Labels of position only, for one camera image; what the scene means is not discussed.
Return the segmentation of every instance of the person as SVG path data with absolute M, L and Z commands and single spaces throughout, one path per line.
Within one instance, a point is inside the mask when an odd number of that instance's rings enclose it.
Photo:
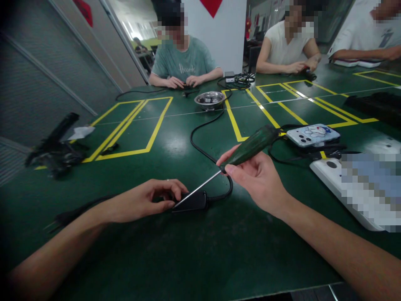
M 135 52 L 137 54 L 141 54 L 141 53 L 148 53 L 148 50 L 145 46 L 142 45 L 141 40 L 138 37 L 134 38 L 135 43 L 137 44 L 137 46 L 135 47 Z M 153 63 L 152 58 L 150 57 L 150 53 L 148 53 L 148 55 L 146 56 L 141 56 L 139 57 L 139 60 L 142 64 L 142 66 L 149 72 L 149 74 L 152 72 L 152 69 L 150 68 L 150 66 Z
M 321 60 L 316 40 L 311 34 L 302 32 L 305 21 L 313 11 L 311 7 L 294 2 L 286 12 L 285 20 L 272 26 L 263 40 L 256 63 L 256 72 L 265 74 L 299 73 L 305 67 L 313 72 Z M 308 58 L 300 61 L 302 52 Z
M 157 49 L 149 83 L 157 87 L 194 88 L 223 76 L 206 45 L 185 34 L 185 16 L 181 3 L 155 4 L 158 20 L 166 29 L 167 41 Z
M 138 37 L 135 37 L 134 41 L 137 44 L 137 46 L 135 47 L 136 53 L 147 52 L 147 48 L 142 45 L 141 40 Z
M 162 213 L 175 205 L 170 195 L 179 201 L 182 193 L 188 189 L 177 179 L 152 179 L 92 207 L 11 271 L 12 290 L 21 300 L 49 299 L 108 224 Z
M 329 50 L 332 59 L 382 59 L 401 57 L 400 22 L 389 22 L 401 10 L 401 0 L 383 0 L 377 7 L 351 22 Z
M 237 149 L 217 161 L 220 166 Z M 284 188 L 272 159 L 260 152 L 226 172 L 250 194 L 256 205 L 281 219 L 314 248 L 364 300 L 401 300 L 401 260 L 342 228 L 292 197 Z M 174 206 L 187 188 L 178 180 L 149 180 L 100 203 L 59 232 L 24 260 L 9 278 L 23 299 L 48 299 L 83 254 L 110 223 L 132 222 Z M 156 196 L 165 200 L 152 203 Z

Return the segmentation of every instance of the phone case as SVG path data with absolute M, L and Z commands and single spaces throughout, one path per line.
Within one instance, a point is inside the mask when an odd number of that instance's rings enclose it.
M 340 137 L 340 134 L 321 123 L 289 130 L 287 137 L 299 147 L 307 147 Z

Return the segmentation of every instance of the white t-shirt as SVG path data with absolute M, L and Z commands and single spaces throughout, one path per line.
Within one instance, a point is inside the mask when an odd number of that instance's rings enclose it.
M 301 32 L 298 37 L 293 38 L 289 44 L 285 38 L 284 21 L 272 26 L 265 37 L 269 38 L 272 48 L 267 61 L 275 65 L 290 65 L 299 61 L 305 44 L 311 39 L 310 34 Z
M 377 22 L 370 13 L 364 14 L 341 31 L 328 56 L 342 49 L 375 50 L 395 46 L 401 42 L 400 25 L 399 20 Z

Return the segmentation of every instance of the metal bowl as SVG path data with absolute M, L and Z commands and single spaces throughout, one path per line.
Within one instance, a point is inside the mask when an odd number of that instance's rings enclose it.
M 221 103 L 226 99 L 221 92 L 206 92 L 195 97 L 195 102 L 200 105 L 205 111 L 214 111 L 221 106 Z

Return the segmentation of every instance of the white paper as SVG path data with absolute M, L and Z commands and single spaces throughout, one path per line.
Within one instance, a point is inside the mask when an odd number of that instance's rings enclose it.
M 82 139 L 95 130 L 94 127 L 74 128 L 74 134 L 68 140 Z

